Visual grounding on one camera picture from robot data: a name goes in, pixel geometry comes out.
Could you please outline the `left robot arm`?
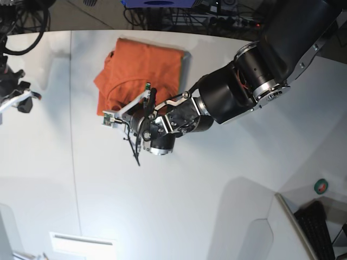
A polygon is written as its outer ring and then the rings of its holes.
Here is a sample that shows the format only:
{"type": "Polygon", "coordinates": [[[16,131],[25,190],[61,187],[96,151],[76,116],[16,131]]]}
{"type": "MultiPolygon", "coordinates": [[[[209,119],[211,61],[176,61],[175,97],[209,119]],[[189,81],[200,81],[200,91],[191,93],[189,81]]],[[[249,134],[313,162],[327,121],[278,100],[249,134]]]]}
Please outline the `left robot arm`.
{"type": "Polygon", "coordinates": [[[134,133],[135,154],[142,149],[171,153],[177,138],[224,124],[285,94],[345,9],[346,1],[277,1],[259,40],[242,47],[226,66],[159,104],[157,90],[146,88],[104,123],[134,133]]]}

